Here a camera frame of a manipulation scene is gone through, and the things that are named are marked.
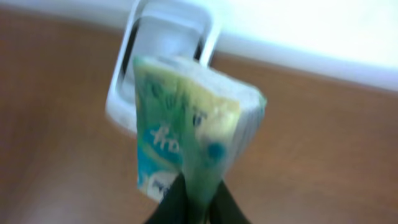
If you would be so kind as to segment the teal tissue pack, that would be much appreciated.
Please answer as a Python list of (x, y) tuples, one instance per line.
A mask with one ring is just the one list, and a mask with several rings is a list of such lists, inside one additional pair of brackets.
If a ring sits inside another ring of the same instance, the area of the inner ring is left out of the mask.
[(182, 174), (192, 209), (202, 214), (258, 130), (266, 97), (251, 84), (186, 58), (139, 56), (132, 63), (137, 186), (161, 200)]

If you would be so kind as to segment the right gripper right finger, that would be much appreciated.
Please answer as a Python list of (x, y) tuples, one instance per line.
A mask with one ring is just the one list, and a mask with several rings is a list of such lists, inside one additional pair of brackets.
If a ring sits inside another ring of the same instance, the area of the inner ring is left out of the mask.
[(222, 181), (209, 208), (211, 224), (250, 224), (226, 184)]

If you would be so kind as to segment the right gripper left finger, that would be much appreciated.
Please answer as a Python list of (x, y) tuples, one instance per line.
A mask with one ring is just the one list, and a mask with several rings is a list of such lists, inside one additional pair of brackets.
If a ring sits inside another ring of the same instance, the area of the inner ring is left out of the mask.
[(187, 205), (185, 179), (179, 174), (159, 206), (144, 224), (186, 224)]

